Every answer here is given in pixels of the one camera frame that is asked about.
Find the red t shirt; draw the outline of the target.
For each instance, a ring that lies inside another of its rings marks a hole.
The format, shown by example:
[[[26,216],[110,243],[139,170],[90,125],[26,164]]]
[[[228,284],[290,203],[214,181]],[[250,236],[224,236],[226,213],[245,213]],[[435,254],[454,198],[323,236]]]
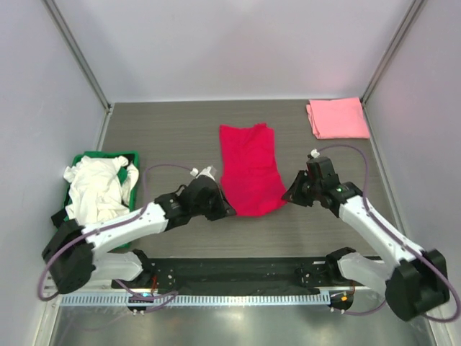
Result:
[[[239,217],[262,217],[283,207],[286,188],[275,157],[274,130],[219,127],[223,174],[220,184]]]

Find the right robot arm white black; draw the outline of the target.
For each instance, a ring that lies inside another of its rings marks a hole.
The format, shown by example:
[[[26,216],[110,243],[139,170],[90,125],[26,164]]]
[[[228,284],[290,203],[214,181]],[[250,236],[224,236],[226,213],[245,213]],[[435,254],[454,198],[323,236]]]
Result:
[[[303,207],[320,203],[361,235],[381,261],[344,247],[326,256],[328,276],[370,288],[399,319],[410,321],[453,296],[444,256],[435,249],[426,251],[402,235],[354,183],[340,181],[328,157],[312,151],[306,168],[297,173],[282,199]]]

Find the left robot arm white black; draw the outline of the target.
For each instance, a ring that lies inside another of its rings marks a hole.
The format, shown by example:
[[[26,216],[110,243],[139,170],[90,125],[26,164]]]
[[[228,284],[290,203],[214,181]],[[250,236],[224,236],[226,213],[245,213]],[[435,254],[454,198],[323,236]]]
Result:
[[[143,271],[139,256],[130,253],[123,257],[113,249],[184,226],[197,216],[216,221],[235,214],[219,184],[200,174],[188,185],[160,195],[126,216],[88,226],[67,221],[42,251],[45,269],[37,290],[43,290],[47,275],[59,295],[73,293],[92,280],[132,281]]]

